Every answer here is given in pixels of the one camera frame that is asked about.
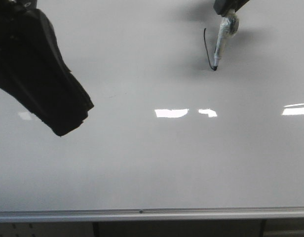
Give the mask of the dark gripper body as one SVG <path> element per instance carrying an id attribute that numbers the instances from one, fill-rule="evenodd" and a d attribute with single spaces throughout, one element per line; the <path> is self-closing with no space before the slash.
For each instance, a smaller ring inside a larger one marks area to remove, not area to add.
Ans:
<path id="1" fill-rule="evenodd" d="M 249 0 L 215 0 L 213 9 L 218 15 L 226 15 L 230 10 L 237 12 Z"/>

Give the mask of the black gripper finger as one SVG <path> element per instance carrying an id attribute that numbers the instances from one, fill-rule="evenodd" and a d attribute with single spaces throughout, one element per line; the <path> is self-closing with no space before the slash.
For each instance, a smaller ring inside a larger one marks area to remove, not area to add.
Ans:
<path id="1" fill-rule="evenodd" d="M 66 66 L 52 24 L 39 9 L 0 12 L 0 89 L 58 136 L 78 128 L 94 106 Z"/>

